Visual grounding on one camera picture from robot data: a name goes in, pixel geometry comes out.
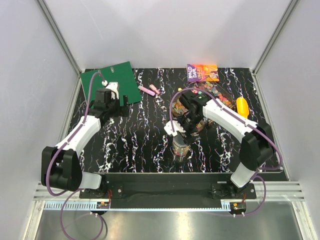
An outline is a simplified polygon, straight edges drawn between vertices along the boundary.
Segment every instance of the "pink object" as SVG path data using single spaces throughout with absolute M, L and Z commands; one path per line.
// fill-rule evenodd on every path
M 150 87 L 151 90 L 154 91 L 156 94 L 160 94 L 160 91 L 155 87 L 155 85 L 151 84 L 149 87 Z
M 151 91 L 151 90 L 145 88 L 144 86 L 138 86 L 138 89 L 140 89 L 141 91 L 143 91 L 153 97 L 156 95 L 156 93 L 154 91 Z

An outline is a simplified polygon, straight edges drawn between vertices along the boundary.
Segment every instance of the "green mat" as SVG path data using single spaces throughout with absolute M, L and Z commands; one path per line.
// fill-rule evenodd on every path
M 140 102 L 142 100 L 140 91 L 138 89 L 135 76 L 132 72 L 132 68 L 130 62 L 124 62 L 113 66 L 107 66 L 101 69 L 96 69 L 88 72 L 84 72 L 80 74 L 83 91 L 85 95 L 85 99 L 88 100 L 89 94 L 89 85 L 91 77 L 94 73 L 101 71 L 104 78 L 110 82 L 118 82 L 119 83 L 119 98 L 120 98 L 120 106 L 124 105 L 123 96 L 128 96 L 128 103 L 134 104 Z M 92 84 L 91 89 L 91 99 L 90 101 L 96 98 L 96 90 L 103 88 L 102 78 L 97 75 Z

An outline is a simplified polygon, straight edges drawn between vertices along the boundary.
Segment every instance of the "black marble tabletop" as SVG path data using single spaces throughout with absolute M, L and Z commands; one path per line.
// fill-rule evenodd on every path
M 219 68 L 219 84 L 236 100 L 244 97 L 249 119 L 265 120 L 256 87 L 248 68 Z M 240 143 L 228 131 L 214 123 L 200 133 L 185 157 L 173 153 L 172 140 L 164 130 L 169 121 L 171 97 L 178 88 L 188 86 L 185 68 L 133 69 L 137 83 L 154 84 L 161 95 L 141 93 L 142 101 L 130 107 L 129 117 L 112 118 L 87 144 L 79 159 L 83 170 L 109 173 L 190 173 L 233 172 L 239 164 Z M 69 126 L 71 131 L 86 107 L 80 88 Z M 276 166 L 277 158 L 267 166 Z

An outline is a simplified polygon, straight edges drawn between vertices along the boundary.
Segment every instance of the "white backdrop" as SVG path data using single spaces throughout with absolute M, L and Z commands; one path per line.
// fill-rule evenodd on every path
M 0 231 L 17 240 L 77 77 L 35 0 L 1 0 L 0 32 Z
M 300 1 L 258 72 L 290 178 L 320 236 L 320 2 Z
M 46 0 L 79 66 L 254 67 L 290 0 Z

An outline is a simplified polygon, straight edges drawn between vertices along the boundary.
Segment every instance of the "yellow object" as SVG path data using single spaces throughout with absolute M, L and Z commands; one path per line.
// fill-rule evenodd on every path
M 249 107 L 247 101 L 243 97 L 238 97 L 236 99 L 236 111 L 244 118 L 248 118 Z

